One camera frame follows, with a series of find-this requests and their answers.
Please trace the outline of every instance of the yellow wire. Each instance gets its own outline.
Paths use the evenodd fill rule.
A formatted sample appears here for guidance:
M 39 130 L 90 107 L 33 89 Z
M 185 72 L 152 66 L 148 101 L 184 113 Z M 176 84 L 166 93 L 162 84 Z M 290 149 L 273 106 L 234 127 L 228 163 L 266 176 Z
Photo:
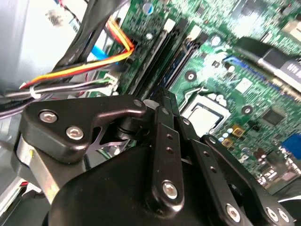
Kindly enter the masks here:
M 112 63 L 115 63 L 115 62 L 118 62 L 118 61 L 128 58 L 134 51 L 134 49 L 133 49 L 134 45 L 132 44 L 132 42 L 129 39 L 127 39 L 127 37 L 123 33 L 123 31 L 121 29 L 119 29 L 119 27 L 115 21 L 109 20 L 108 25 L 110 26 L 112 31 L 116 34 L 116 36 L 120 39 L 122 44 L 125 46 L 127 52 L 121 53 L 121 54 L 118 54 L 115 56 L 111 56 L 111 57 L 109 57 L 105 60 L 99 61 L 99 62 L 89 63 L 86 65 L 81 65 L 78 67 L 65 69 L 65 70 L 58 71 L 58 72 L 44 74 L 44 75 L 34 78 L 32 80 L 32 82 L 36 82 L 36 81 L 43 80 L 43 79 L 54 78 L 54 77 L 60 77 L 60 76 L 63 76 L 64 74 L 70 74 L 70 73 L 74 73 L 76 71 L 82 71 L 82 70 L 86 70 L 86 69 L 90 69 L 90 68 L 101 67 L 103 65 L 112 64 Z

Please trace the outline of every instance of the black ram slot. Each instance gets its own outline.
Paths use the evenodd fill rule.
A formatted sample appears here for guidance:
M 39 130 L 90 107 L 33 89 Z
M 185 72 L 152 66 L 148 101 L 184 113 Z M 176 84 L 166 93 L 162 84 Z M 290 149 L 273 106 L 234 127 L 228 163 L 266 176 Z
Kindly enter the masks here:
M 161 36 L 159 37 L 159 40 L 157 40 L 153 45 L 154 48 L 150 51 L 150 56 L 147 57 L 145 63 L 138 70 L 137 73 L 139 77 L 130 94 L 142 97 L 144 91 L 148 89 L 153 76 L 160 69 L 162 62 L 166 61 L 167 55 L 170 54 L 171 49 L 182 31 L 185 29 L 186 25 L 187 21 L 181 19 L 178 25 L 170 33 L 168 33 L 165 38 L 161 38 Z
M 168 65 L 167 69 L 163 73 L 163 76 L 159 76 L 160 81 L 154 83 L 150 89 L 150 96 L 154 96 L 159 87 L 169 89 L 175 80 L 178 78 L 178 75 L 182 71 L 183 67 L 187 64 L 193 53 L 198 50 L 208 39 L 206 33 L 201 33 L 196 40 L 189 41 L 185 40 L 179 51 L 173 57 L 171 63 Z

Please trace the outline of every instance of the silver screw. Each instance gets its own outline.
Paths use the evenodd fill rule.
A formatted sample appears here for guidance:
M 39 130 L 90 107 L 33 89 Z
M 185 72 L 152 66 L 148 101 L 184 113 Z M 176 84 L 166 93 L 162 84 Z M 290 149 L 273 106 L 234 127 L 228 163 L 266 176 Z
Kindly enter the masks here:
M 168 110 L 166 108 L 162 108 L 162 111 L 164 112 L 164 114 L 169 114 Z
M 215 139 L 213 138 L 213 137 L 209 137 L 209 140 L 211 141 L 211 143 L 213 143 L 213 144 L 215 144 L 216 143 L 216 141 L 215 141 Z
M 286 223 L 290 222 L 290 219 L 288 218 L 288 216 L 287 216 L 281 209 L 278 209 L 278 212 L 279 212 L 281 218 L 282 218 Z
M 177 191 L 176 187 L 170 182 L 163 183 L 163 192 L 170 199 L 175 199 L 178 196 L 178 191 Z
M 239 222 L 240 221 L 240 214 L 239 214 L 239 212 L 237 211 L 237 209 L 235 209 L 229 203 L 227 203 L 227 205 L 226 205 L 226 211 L 227 211 L 228 215 L 232 218 L 232 220 L 234 220 L 235 222 Z
M 84 137 L 84 132 L 77 126 L 71 126 L 66 130 L 67 136 L 72 140 L 80 140 Z
M 183 119 L 183 122 L 184 122 L 186 125 L 189 125 L 189 124 L 190 124 L 190 121 L 188 121 L 187 119 Z
M 275 222 L 278 222 L 278 216 L 276 215 L 276 213 L 271 210 L 269 207 L 266 208 L 268 215 L 271 217 L 272 220 L 274 220 Z
M 140 100 L 134 100 L 134 104 L 138 107 L 142 107 L 142 103 Z
M 56 114 L 54 114 L 52 112 L 42 112 L 40 114 L 40 119 L 43 122 L 54 123 L 57 121 L 57 116 L 56 116 Z

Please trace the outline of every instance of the cable tie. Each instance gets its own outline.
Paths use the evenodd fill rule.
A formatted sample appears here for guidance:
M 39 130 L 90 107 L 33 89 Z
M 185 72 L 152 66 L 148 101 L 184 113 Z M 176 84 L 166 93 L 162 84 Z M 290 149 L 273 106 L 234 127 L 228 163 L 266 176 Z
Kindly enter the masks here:
M 30 95 L 35 98 L 35 99 L 40 99 L 41 98 L 41 94 L 37 94 L 35 91 L 34 91 L 34 86 L 30 86 L 29 88 L 29 92 L 30 92 Z

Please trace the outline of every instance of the motherboard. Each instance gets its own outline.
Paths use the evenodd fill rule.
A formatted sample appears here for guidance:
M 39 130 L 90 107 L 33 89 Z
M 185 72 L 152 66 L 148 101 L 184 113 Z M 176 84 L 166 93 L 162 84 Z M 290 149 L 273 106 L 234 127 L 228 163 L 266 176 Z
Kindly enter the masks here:
M 169 89 L 199 137 L 216 136 L 271 194 L 301 175 L 300 0 L 132 0 L 121 27 L 135 45 L 127 70 L 99 74 L 118 77 L 118 94 Z

